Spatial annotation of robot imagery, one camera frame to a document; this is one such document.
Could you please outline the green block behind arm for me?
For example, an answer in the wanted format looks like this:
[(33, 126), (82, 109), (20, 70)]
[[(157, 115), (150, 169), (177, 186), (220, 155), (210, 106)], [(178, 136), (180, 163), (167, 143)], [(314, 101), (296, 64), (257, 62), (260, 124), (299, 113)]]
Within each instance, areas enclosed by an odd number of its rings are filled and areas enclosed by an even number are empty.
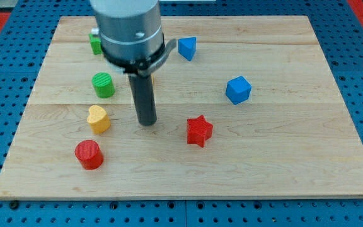
[(94, 55), (102, 54), (101, 40), (100, 40), (99, 36), (93, 35), (92, 33), (90, 33), (88, 35), (88, 37), (89, 37), (89, 44), (91, 46), (92, 53)]

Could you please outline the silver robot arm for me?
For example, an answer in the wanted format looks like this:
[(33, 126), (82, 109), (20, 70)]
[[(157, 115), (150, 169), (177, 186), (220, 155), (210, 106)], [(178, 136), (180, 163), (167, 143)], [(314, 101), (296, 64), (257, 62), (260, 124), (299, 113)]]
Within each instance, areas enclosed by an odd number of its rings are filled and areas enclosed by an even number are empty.
[(176, 47), (164, 42), (158, 0), (91, 0), (101, 48), (108, 62), (124, 73), (147, 77)]

